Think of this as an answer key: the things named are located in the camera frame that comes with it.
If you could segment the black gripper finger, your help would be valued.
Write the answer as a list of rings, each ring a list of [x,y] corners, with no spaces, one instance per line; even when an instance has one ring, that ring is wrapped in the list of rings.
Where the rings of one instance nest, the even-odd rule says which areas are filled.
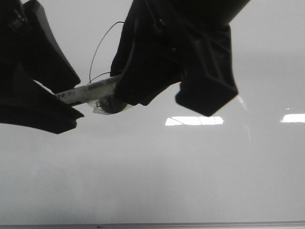
[[[80,78],[36,0],[0,3],[0,121],[60,134],[82,113],[57,98]]]

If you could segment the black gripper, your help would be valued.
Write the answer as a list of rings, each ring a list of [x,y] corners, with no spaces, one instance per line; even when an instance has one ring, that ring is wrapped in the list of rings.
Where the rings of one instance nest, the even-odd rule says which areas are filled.
[[[134,0],[111,74],[115,97],[147,105],[179,83],[176,102],[211,116],[238,94],[230,22],[248,0]]]

